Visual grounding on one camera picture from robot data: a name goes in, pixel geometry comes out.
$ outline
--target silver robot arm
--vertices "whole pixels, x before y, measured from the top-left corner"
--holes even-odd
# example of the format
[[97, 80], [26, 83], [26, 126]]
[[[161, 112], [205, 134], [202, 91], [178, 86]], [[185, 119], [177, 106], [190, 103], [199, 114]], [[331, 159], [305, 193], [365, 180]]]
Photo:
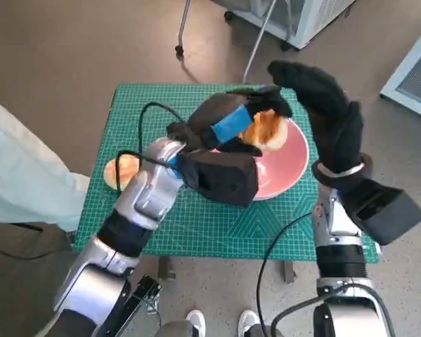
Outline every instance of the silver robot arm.
[[[184, 146], [164, 137], [151, 143], [146, 155], [169, 161]], [[127, 276], [182, 184], [170, 168], [143, 161], [112, 214], [73, 263], [56, 296], [54, 318], [37, 337], [106, 336], [130, 293]]]
[[[362, 232], [348, 217], [336, 189], [319, 184], [312, 223], [323, 294], [345, 284], [374, 289], [363, 255]], [[315, 337], [388, 337], [387, 325], [377, 301], [366, 291], [350, 288], [318, 306], [313, 315]]]

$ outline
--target wire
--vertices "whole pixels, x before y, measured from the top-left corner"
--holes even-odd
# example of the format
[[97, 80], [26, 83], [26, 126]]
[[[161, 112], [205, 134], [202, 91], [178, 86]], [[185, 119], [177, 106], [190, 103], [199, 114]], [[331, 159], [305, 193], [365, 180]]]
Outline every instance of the wire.
[[31, 261], [31, 260], [39, 260], [40, 258], [45, 258], [47, 256], [50, 256], [52, 254], [55, 253], [60, 253], [62, 251], [69, 251], [69, 249], [56, 249], [55, 251], [47, 251], [46, 253], [42, 253], [39, 255], [35, 255], [35, 256], [18, 256], [18, 255], [13, 255], [12, 253], [8, 253], [6, 251], [3, 251], [2, 249], [0, 249], [0, 254], [7, 256], [8, 258], [13, 258], [15, 260], [22, 260], [22, 261]]
[[145, 298], [142, 298], [140, 296], [137, 296], [134, 293], [132, 294], [132, 297], [136, 298], [137, 300], [141, 300], [142, 302], [144, 302], [146, 305], [148, 305], [149, 307], [151, 307], [155, 311], [155, 314], [157, 315], [157, 317], [159, 319], [159, 328], [161, 328], [162, 327], [162, 316], [161, 316], [159, 310], [157, 310], [155, 308], [154, 303], [151, 302], [150, 300], [147, 300]]
[[145, 116], [146, 111], [150, 107], [161, 107], [162, 109], [168, 111], [170, 114], [174, 115], [181, 123], [185, 123], [185, 121], [182, 119], [182, 117], [172, 108], [168, 105], [158, 103], [158, 102], [149, 102], [147, 103], [143, 109], [141, 110], [140, 117], [138, 119], [138, 152], [131, 151], [131, 150], [122, 150], [118, 152], [118, 155], [115, 160], [115, 175], [116, 175], [116, 181], [117, 181], [117, 193], [121, 194], [121, 177], [119, 176], [119, 159], [123, 154], [130, 154], [131, 156], [135, 156], [140, 159], [140, 165], [142, 160], [146, 160], [150, 163], [162, 165], [163, 167], [167, 167], [168, 169], [175, 169], [177, 170], [177, 167], [175, 165], [172, 165], [170, 163], [167, 163], [165, 161], [153, 159], [151, 157], [147, 157], [142, 154], [143, 152], [143, 118]]
[[332, 298], [334, 296], [336, 296], [338, 293], [342, 292], [342, 291], [346, 291], [349, 288], [360, 288], [363, 289], [364, 291], [366, 291], [367, 293], [369, 293], [379, 304], [381, 311], [384, 314], [385, 317], [385, 321], [387, 322], [387, 327], [388, 327], [388, 331], [390, 334], [390, 337], [396, 337], [396, 333], [394, 331], [394, 327], [393, 327], [393, 323], [391, 322], [391, 316], [388, 312], [387, 307], [385, 306], [384, 301], [381, 299], [381, 297], [379, 296], [379, 294], [373, 289], [370, 288], [369, 286], [365, 286], [364, 284], [358, 284], [358, 283], [349, 283], [349, 284], [345, 284], [343, 286], [340, 286], [336, 289], [333, 289], [327, 293], [324, 293], [321, 296], [317, 296], [314, 298], [311, 298], [309, 300], [306, 300], [302, 303], [293, 305], [292, 307], [282, 311], [279, 315], [277, 315], [274, 319], [273, 322], [271, 323], [271, 336], [272, 337], [277, 337], [276, 335], [276, 327], [278, 325], [278, 323], [285, 317], [288, 316], [289, 314], [292, 314], [295, 311], [298, 311], [299, 309], [308, 307], [309, 305], [313, 305], [316, 304], [318, 302], [324, 301], [324, 300], [328, 300], [329, 298]]
[[121, 194], [121, 177], [119, 176], [119, 159], [121, 158], [121, 156], [123, 154], [129, 154], [131, 156], [137, 157], [139, 159], [144, 159], [149, 163], [153, 163], [153, 164], [157, 164], [157, 165], [161, 165], [163, 167], [166, 167], [168, 169], [174, 169], [177, 170], [177, 166], [170, 164], [167, 161], [162, 161], [162, 160], [158, 160], [158, 159], [154, 159], [148, 156], [145, 156], [144, 154], [141, 154], [137, 151], [132, 151], [132, 150], [121, 150], [118, 152], [117, 157], [115, 159], [115, 176], [116, 176], [116, 180], [117, 180], [117, 192], [118, 194]]
[[138, 119], [138, 152], [139, 153], [143, 152], [143, 128], [142, 128], [143, 118], [145, 116], [146, 111], [148, 111], [150, 107], [161, 107], [163, 110], [166, 110], [170, 114], [174, 115], [182, 124], [185, 123], [182, 117], [179, 116], [179, 114], [172, 107], [169, 107], [168, 105], [158, 103], [158, 102], [149, 102], [141, 110], [140, 118]]
[[304, 214], [303, 216], [300, 216], [300, 217], [294, 219], [291, 223], [288, 223], [288, 225], [286, 225], [284, 228], [282, 228], [280, 230], [280, 232], [276, 235], [274, 240], [271, 242], [270, 246], [268, 247], [268, 250], [265, 253], [264, 261], [263, 261], [263, 263], [261, 264], [261, 267], [260, 267], [259, 278], [257, 279], [257, 288], [256, 288], [257, 312], [259, 313], [261, 330], [263, 331], [265, 337], [268, 337], [268, 334], [266, 332], [264, 317], [261, 313], [260, 287], [261, 287], [261, 278], [263, 277], [265, 266], [266, 266], [266, 261], [268, 260], [269, 256], [271, 255], [271, 252], [273, 251], [274, 246], [277, 244], [279, 239], [285, 234], [285, 232], [287, 232], [287, 230], [289, 230], [295, 223], [299, 222], [300, 220], [302, 220], [302, 219], [304, 219], [304, 218], [306, 218], [307, 216], [310, 216], [310, 215], [311, 215], [311, 213]]

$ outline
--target black glove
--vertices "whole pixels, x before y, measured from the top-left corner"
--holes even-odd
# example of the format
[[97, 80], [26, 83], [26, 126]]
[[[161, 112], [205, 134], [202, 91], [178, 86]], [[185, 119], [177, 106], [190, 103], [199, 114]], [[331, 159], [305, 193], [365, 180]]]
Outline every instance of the black glove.
[[186, 125], [180, 123], [168, 125], [168, 135], [186, 142], [184, 150], [187, 152], [202, 148], [208, 150], [217, 148], [222, 152], [243, 152], [251, 156], [261, 156], [261, 151], [257, 147], [244, 144], [236, 136], [224, 144], [216, 139], [212, 126], [240, 105], [246, 107], [251, 121], [256, 113], [269, 109], [287, 118], [292, 116], [290, 106], [280, 94], [280, 87], [267, 86], [258, 90], [241, 88], [210, 96], [194, 111]]
[[319, 68], [273, 61], [268, 71], [274, 84], [293, 89], [305, 106], [321, 163], [333, 173], [359, 165], [360, 104], [349, 101], [335, 79]]

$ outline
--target blue tape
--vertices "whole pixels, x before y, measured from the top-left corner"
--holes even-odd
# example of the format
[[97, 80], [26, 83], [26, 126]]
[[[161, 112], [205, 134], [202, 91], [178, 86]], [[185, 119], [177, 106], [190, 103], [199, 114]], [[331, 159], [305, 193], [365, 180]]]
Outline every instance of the blue tape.
[[252, 123], [251, 116], [244, 105], [238, 106], [218, 123], [212, 125], [216, 139], [224, 144], [243, 132]]
[[[172, 158], [168, 161], [168, 163], [169, 163], [169, 164], [171, 164], [171, 165], [177, 165], [177, 156], [172, 157]], [[176, 175], [176, 177], [177, 177], [178, 179], [182, 179], [182, 175], [179, 173], [179, 171], [177, 171], [177, 170], [173, 170], [173, 172], [174, 172], [174, 174]]]

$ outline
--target blue strap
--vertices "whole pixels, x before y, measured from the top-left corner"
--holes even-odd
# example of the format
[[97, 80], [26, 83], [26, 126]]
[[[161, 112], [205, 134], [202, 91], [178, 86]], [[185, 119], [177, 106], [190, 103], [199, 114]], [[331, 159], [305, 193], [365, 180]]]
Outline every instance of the blue strap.
[[224, 144], [243, 132], [252, 123], [251, 116], [244, 105], [228, 114], [218, 123], [212, 125], [216, 139]]

